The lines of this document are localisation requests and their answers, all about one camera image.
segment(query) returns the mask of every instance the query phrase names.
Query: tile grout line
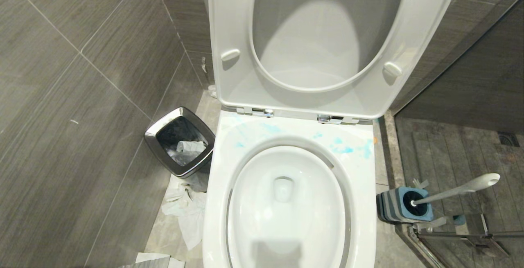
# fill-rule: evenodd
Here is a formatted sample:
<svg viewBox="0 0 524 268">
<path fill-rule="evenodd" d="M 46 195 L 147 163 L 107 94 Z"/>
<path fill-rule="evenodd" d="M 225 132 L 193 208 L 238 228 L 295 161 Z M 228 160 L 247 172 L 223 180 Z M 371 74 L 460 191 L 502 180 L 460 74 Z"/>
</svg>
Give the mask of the tile grout line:
<svg viewBox="0 0 524 268">
<path fill-rule="evenodd" d="M 99 228 L 99 231 L 97 233 L 97 236 L 95 237 L 95 240 L 93 241 L 93 245 L 91 246 L 91 249 L 89 250 L 88 257 L 86 258 L 86 262 L 84 263 L 84 267 L 86 267 L 87 264 L 88 264 L 89 258 L 91 256 L 91 253 L 93 252 L 95 244 L 97 244 L 97 239 L 98 239 L 98 237 L 100 235 L 100 232 L 102 232 L 102 228 L 103 228 L 103 226 L 105 224 L 105 220 L 107 219 L 107 217 L 109 216 L 109 213 L 111 212 L 111 208 L 113 207 L 113 203 L 116 200 L 116 196 L 118 195 L 118 192 L 120 191 L 120 188 L 122 187 L 122 184 L 124 184 L 124 180 L 125 180 L 125 178 L 127 176 L 127 173 L 129 172 L 129 169 L 131 169 L 131 165 L 133 165 L 133 161 L 135 160 L 135 158 L 136 158 L 136 156 L 138 154 L 138 150 L 142 146 L 142 142 L 143 141 L 144 141 L 144 139 L 140 139 L 140 143 L 138 144 L 138 147 L 136 148 L 135 154 L 133 155 L 133 158 L 131 159 L 131 162 L 129 163 L 129 166 L 127 166 L 126 173 L 124 174 L 124 177 L 122 177 L 122 181 L 120 181 L 120 184 L 119 184 L 118 188 L 116 189 L 115 196 L 113 197 L 113 200 L 111 201 L 111 204 L 109 205 L 109 208 L 107 209 L 107 213 L 105 214 L 105 217 L 104 217 L 102 223 L 100 224 L 100 228 Z"/>
<path fill-rule="evenodd" d="M 175 74 L 176 74 L 176 71 L 178 71 L 178 68 L 179 68 L 180 65 L 182 64 L 182 59 L 184 59 L 184 56 L 185 56 L 185 55 L 182 55 L 182 58 L 181 58 L 180 61 L 178 62 L 178 65 L 176 65 L 176 69 L 174 69 L 174 73 L 173 73 L 173 75 L 171 76 L 171 79 L 169 80 L 169 83 L 167 84 L 167 87 L 165 87 L 164 93 L 163 93 L 163 95 L 162 95 L 162 98 L 160 99 L 160 102 L 159 102 L 158 105 L 157 105 L 157 109 L 155 110 L 155 113 L 153 114 L 153 117 L 155 117 L 155 116 L 157 115 L 157 113 L 158 113 L 158 109 L 160 108 L 160 106 L 161 106 L 161 104 L 162 104 L 162 102 L 163 102 L 163 99 L 164 99 L 164 97 L 165 97 L 165 94 L 167 94 L 167 90 L 168 90 L 169 87 L 171 86 L 171 83 L 172 83 L 172 81 L 173 81 L 173 79 L 174 79 L 174 76 L 175 76 Z"/>
<path fill-rule="evenodd" d="M 116 5 L 116 7 L 113 9 L 113 11 L 107 16 L 107 18 L 102 22 L 102 24 L 98 27 L 98 29 L 93 33 L 93 35 L 89 38 L 89 40 L 84 44 L 84 46 L 82 47 L 82 49 L 80 50 L 80 52 L 84 52 L 84 48 L 86 48 L 86 46 L 88 46 L 89 42 L 91 42 L 91 40 L 95 37 L 95 35 L 100 31 L 100 29 L 105 25 L 105 23 L 111 18 L 111 16 L 113 16 L 113 13 L 116 12 L 116 9 L 118 9 L 120 7 L 120 5 L 123 3 L 124 0 L 120 0 L 120 2 L 118 2 L 118 4 Z"/>
<path fill-rule="evenodd" d="M 176 31 L 176 26 L 174 25 L 173 18 L 171 17 L 171 13 L 169 13 L 169 9 L 167 9 L 167 5 L 165 5 L 165 2 L 162 0 L 162 4 L 164 5 L 165 11 L 167 12 L 167 16 L 173 23 L 174 30 Z"/>
<path fill-rule="evenodd" d="M 34 9 L 36 9 L 36 11 L 38 11 L 38 13 L 40 13 L 40 15 L 45 19 L 47 20 L 47 22 L 49 22 L 49 24 L 69 43 L 71 44 L 71 46 L 73 46 L 73 48 L 77 51 L 77 52 L 80 52 L 80 50 L 78 50 L 78 48 L 76 46 L 73 45 L 73 43 L 71 43 L 71 41 L 69 41 L 69 39 L 67 39 L 67 37 L 60 31 L 58 30 L 58 28 L 47 18 L 47 16 L 45 16 L 45 14 L 43 14 L 43 12 L 40 11 L 40 9 L 38 9 L 38 7 L 36 7 L 36 5 L 34 5 L 34 3 L 32 3 L 31 0 L 27 0 L 33 7 Z"/>
<path fill-rule="evenodd" d="M 18 137 L 22 134 L 23 130 L 27 127 L 27 125 L 29 124 L 29 122 L 31 121 L 31 116 L 36 113 L 38 111 L 38 109 L 42 106 L 43 102 L 45 101 L 45 99 L 47 99 L 47 97 L 54 91 L 54 88 L 56 87 L 56 85 L 58 85 L 58 82 L 62 79 L 62 77 L 64 76 L 64 74 L 66 74 L 66 72 L 69 70 L 69 68 L 71 67 L 71 65 L 73 64 L 73 62 L 75 62 L 75 60 L 77 59 L 77 57 L 80 55 L 80 53 L 77 53 L 75 55 L 75 57 L 73 57 L 73 59 L 71 60 L 71 62 L 67 65 L 67 67 L 64 68 L 64 71 L 62 73 L 60 73 L 60 76 L 58 76 L 58 78 L 56 79 L 56 81 L 53 83 L 53 85 L 49 88 L 49 90 L 47 91 L 47 93 L 45 93 L 45 95 L 41 98 L 41 101 L 38 103 L 38 105 L 34 108 L 34 110 L 32 111 L 32 113 L 30 114 L 30 116 L 28 117 L 27 121 L 24 123 L 24 125 L 22 126 L 22 128 L 20 128 L 20 130 L 18 130 L 18 133 L 16 134 L 16 136 L 13 138 L 13 141 L 11 142 L 11 145 L 9 145 L 5 151 L 4 151 L 4 154 L 2 155 L 2 157 L 0 158 L 0 162 L 2 162 L 2 160 L 4 160 L 5 156 L 7 155 L 7 152 L 11 149 L 11 147 L 14 146 L 14 143 L 15 141 L 18 139 Z"/>
<path fill-rule="evenodd" d="M 120 92 L 127 100 L 129 100 L 129 102 L 131 102 L 140 112 L 142 112 L 149 120 L 151 120 L 151 117 L 149 117 L 149 115 L 147 115 L 139 106 L 137 106 L 137 104 L 135 102 L 133 102 L 133 100 L 131 100 L 131 98 L 129 98 L 127 95 L 125 95 L 125 93 L 122 92 L 122 90 L 119 89 L 119 87 L 117 87 L 113 82 L 111 82 L 111 80 L 109 78 L 107 78 L 107 76 L 105 76 L 105 74 L 99 70 L 99 68 L 97 68 L 96 65 L 94 65 L 94 63 L 92 63 L 84 54 L 80 53 L 80 55 L 86 60 L 88 61 L 89 64 L 91 64 L 96 70 L 97 72 L 99 72 L 108 82 L 110 82 L 111 85 L 113 85 L 113 87 L 115 87 L 118 92 Z"/>
<path fill-rule="evenodd" d="M 176 26 L 174 25 L 173 17 L 171 16 L 171 13 L 169 13 L 169 9 L 167 8 L 167 5 L 165 5 L 165 1 L 164 0 L 161 0 L 161 1 L 162 1 L 162 4 L 164 5 L 165 12 L 167 12 L 168 17 L 171 20 L 171 23 L 173 25 L 174 31 L 176 31 L 176 36 L 178 37 L 178 40 L 180 41 L 180 44 L 182 44 L 182 48 L 184 48 L 184 54 L 187 56 L 187 59 L 189 60 L 189 63 L 191 63 L 191 67 L 193 68 L 193 74 L 195 74 L 196 79 L 200 83 L 200 87 L 202 87 L 205 90 L 206 87 L 204 87 L 204 84 L 202 84 L 202 81 L 200 80 L 200 77 L 197 74 L 197 70 L 195 69 L 195 66 L 193 65 L 193 62 L 191 61 L 191 58 L 189 57 L 189 54 L 187 53 L 187 49 L 184 46 L 184 42 L 182 41 L 182 38 L 180 37 L 180 34 L 178 33 L 178 30 L 176 29 Z"/>
<path fill-rule="evenodd" d="M 209 52 L 201 52 L 201 51 L 194 51 L 194 50 L 187 50 L 187 52 L 204 53 L 204 54 L 212 55 L 212 53 L 209 53 Z"/>
</svg>

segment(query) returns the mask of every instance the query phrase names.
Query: toilet brush holder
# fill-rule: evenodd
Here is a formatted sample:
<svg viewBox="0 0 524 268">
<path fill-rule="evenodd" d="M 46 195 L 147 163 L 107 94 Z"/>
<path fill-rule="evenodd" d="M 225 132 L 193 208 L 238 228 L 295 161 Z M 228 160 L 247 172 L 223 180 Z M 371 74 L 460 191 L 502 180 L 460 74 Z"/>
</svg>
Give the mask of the toilet brush holder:
<svg viewBox="0 0 524 268">
<path fill-rule="evenodd" d="M 399 187 L 397 190 L 398 209 L 402 217 L 412 220 L 433 221 L 433 209 L 430 203 L 422 203 L 416 206 L 411 204 L 414 200 L 429 196 L 426 190 L 411 187 Z"/>
</svg>

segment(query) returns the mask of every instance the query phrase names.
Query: white toilet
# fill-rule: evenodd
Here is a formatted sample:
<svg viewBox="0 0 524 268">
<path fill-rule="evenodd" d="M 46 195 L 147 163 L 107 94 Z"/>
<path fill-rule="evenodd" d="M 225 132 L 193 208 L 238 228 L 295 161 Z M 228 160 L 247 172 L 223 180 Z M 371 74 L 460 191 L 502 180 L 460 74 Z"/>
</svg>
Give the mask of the white toilet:
<svg viewBox="0 0 524 268">
<path fill-rule="evenodd" d="M 373 128 L 451 0 L 208 0 L 206 268 L 370 268 Z"/>
</svg>

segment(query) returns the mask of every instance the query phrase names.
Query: chrome hinge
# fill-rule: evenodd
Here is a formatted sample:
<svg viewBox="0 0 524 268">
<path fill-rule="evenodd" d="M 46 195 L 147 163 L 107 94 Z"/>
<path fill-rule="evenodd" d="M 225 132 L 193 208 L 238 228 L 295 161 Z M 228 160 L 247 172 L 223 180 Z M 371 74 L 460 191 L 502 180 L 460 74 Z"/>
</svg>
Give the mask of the chrome hinge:
<svg viewBox="0 0 524 268">
<path fill-rule="evenodd" d="M 338 117 L 336 115 L 316 115 L 316 120 L 323 124 L 342 124 L 344 117 Z"/>
<path fill-rule="evenodd" d="M 253 115 L 257 117 L 273 117 L 273 110 L 253 109 Z"/>
<path fill-rule="evenodd" d="M 254 115 L 257 117 L 274 117 L 273 110 L 269 109 L 251 109 L 251 108 L 236 108 L 239 115 Z"/>
</svg>

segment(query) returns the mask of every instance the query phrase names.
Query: shower floor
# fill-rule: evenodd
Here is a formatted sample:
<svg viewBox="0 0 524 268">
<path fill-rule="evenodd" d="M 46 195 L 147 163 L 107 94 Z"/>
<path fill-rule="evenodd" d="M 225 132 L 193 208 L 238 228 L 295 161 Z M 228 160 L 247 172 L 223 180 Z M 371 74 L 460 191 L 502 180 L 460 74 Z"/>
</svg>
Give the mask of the shower floor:
<svg viewBox="0 0 524 268">
<path fill-rule="evenodd" d="M 414 179 L 427 180 L 426 190 L 436 194 L 484 173 L 501 175 L 492 188 L 432 203 L 435 218 L 484 214 L 490 233 L 524 230 L 524 148 L 501 145 L 496 131 L 402 117 L 395 124 L 408 186 Z M 524 136 L 517 139 L 524 145 Z M 455 227 L 448 223 L 438 232 L 454 233 Z M 425 240 L 450 267 L 524 267 L 524 240 L 497 242 L 511 257 L 487 257 L 460 240 Z"/>
</svg>

